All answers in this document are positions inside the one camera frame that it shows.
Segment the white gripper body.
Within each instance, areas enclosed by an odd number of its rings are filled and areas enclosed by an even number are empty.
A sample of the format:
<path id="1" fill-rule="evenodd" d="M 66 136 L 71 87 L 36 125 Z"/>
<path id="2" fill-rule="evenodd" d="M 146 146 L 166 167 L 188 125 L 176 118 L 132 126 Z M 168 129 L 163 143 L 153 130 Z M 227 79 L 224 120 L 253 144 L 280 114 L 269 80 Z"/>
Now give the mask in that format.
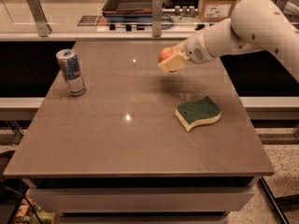
<path id="1" fill-rule="evenodd" d="M 206 47 L 205 31 L 200 30 L 181 43 L 181 49 L 192 63 L 208 63 L 214 59 Z"/>

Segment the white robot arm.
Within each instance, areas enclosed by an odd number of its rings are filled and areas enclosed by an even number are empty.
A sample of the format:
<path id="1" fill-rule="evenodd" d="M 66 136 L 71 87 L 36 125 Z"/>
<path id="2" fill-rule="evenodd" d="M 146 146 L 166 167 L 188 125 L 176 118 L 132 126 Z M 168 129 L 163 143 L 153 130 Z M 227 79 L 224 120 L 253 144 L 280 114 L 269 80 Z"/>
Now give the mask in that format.
<path id="1" fill-rule="evenodd" d="M 175 72 L 187 63 L 266 50 L 299 81 L 299 32 L 270 0 L 241 0 L 231 17 L 163 49 L 158 67 Z"/>

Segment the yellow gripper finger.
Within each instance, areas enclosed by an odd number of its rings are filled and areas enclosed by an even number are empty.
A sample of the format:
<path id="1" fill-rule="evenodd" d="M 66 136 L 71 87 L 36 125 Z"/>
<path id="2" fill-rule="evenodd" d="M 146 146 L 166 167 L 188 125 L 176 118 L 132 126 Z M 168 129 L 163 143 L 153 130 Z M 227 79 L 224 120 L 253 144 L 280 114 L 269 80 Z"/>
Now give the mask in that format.
<path id="1" fill-rule="evenodd" d="M 177 70 L 185 68 L 189 59 L 190 57 L 184 52 L 178 52 L 161 61 L 158 67 L 166 73 L 176 72 Z"/>

